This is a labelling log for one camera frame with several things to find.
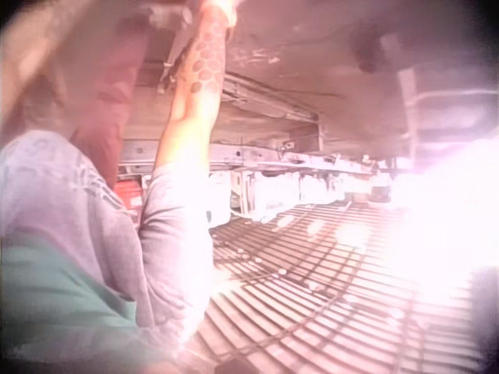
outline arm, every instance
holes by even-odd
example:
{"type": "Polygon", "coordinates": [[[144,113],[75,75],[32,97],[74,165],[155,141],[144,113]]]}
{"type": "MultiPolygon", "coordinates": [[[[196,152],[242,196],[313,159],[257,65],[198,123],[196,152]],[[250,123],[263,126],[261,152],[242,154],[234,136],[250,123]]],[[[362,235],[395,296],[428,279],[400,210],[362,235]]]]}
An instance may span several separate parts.
{"type": "Polygon", "coordinates": [[[140,228],[154,324],[175,346],[194,333],[211,293],[213,244],[208,232],[207,153],[225,68],[227,12],[207,0],[178,79],[161,137],[140,228]]]}

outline wire rack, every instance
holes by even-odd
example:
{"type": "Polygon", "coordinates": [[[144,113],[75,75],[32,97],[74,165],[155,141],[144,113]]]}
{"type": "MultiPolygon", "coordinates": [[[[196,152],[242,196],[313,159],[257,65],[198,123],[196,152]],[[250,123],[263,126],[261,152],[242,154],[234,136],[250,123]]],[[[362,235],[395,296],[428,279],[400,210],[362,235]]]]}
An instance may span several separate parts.
{"type": "Polygon", "coordinates": [[[421,298],[392,266],[403,222],[333,204],[215,228],[218,282],[190,348],[265,373],[477,372],[468,283],[445,304],[421,298]]]}

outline honeycomb tattoo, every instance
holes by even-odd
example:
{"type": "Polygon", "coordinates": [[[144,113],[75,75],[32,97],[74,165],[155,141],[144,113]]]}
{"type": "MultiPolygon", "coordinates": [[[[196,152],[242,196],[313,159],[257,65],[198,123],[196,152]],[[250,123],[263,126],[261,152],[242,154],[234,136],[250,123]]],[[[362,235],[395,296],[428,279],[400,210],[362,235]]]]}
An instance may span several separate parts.
{"type": "Polygon", "coordinates": [[[212,94],[221,92],[225,69],[225,30],[228,25],[224,13],[218,9],[210,14],[206,26],[194,42],[196,53],[193,64],[192,94],[206,90],[212,94]]]}

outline red object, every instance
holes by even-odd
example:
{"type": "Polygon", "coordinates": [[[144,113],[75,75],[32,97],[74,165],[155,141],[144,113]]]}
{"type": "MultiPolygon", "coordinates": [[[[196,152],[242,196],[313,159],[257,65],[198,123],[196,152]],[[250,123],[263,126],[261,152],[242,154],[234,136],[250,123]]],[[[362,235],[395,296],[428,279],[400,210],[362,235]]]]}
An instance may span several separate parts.
{"type": "Polygon", "coordinates": [[[115,185],[115,192],[123,200],[132,216],[133,223],[138,225],[143,205],[143,190],[140,182],[137,180],[119,181],[115,185]]]}

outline rolled-up sleeve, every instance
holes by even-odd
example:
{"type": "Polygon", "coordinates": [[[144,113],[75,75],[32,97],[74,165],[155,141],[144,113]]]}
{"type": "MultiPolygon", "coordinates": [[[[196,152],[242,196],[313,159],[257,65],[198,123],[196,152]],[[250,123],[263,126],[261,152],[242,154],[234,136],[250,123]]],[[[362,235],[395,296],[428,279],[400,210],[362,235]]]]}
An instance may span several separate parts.
{"type": "Polygon", "coordinates": [[[140,241],[154,322],[183,344],[210,299],[213,243],[208,232],[208,177],[166,164],[151,179],[140,241]]]}

